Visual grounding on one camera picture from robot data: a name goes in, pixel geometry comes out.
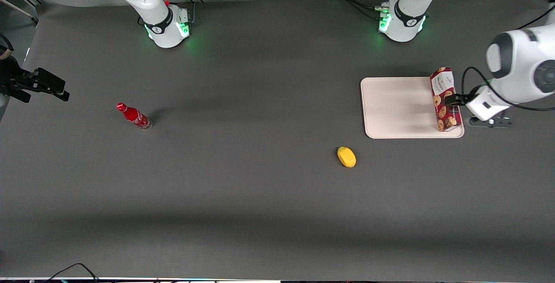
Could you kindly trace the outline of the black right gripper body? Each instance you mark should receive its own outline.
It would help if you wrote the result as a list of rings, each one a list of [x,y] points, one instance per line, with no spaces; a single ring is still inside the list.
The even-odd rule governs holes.
[[[36,72],[21,68],[12,56],[0,60],[0,96],[5,104],[9,98],[15,98],[23,103],[29,103],[31,95],[24,90],[33,90],[33,78]]]

